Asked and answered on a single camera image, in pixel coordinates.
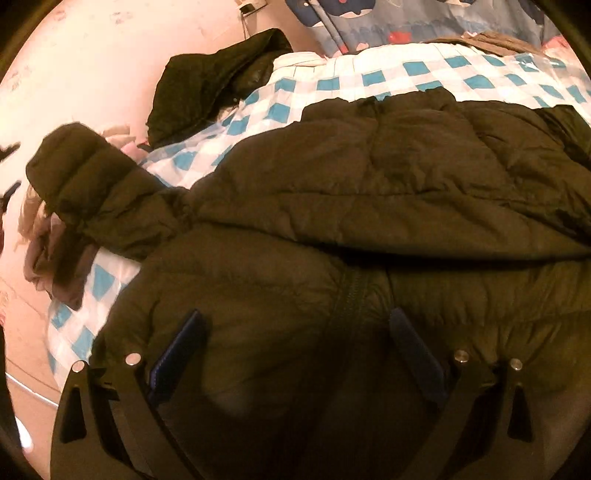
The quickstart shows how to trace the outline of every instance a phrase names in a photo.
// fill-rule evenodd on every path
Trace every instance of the dark jacket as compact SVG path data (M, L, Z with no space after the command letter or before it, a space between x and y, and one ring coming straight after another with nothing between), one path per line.
M395 307L450 352L522 360L549 478L591 415L590 146L571 106L434 89L306 107L190 190L79 124L27 175L67 224L143 262L91 363L152 365L189 310L209 322L159 408L205 478L269 478L277 452L275 478L396 478L437 412L393 347Z
M220 109L237 105L266 85L273 61L290 52L283 32L271 28L212 55L172 57L158 81L148 117L150 146L181 142L203 130Z

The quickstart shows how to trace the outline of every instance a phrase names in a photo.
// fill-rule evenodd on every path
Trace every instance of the blue checkered bedsheet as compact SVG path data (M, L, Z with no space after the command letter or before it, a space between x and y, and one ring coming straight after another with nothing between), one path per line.
M190 187L213 171L240 140L301 118L302 110L329 98L378 99L443 86L462 100L502 100L530 108L573 105L591 122L591 81L580 68L558 59L520 54L499 58L447 44L409 44L365 50L317 65L278 68L269 83L238 109L185 142L150 154L143 167L166 185ZM50 308L50 365L63 387L70 366L88 359L119 292L139 264L102 249L78 312L58 303Z

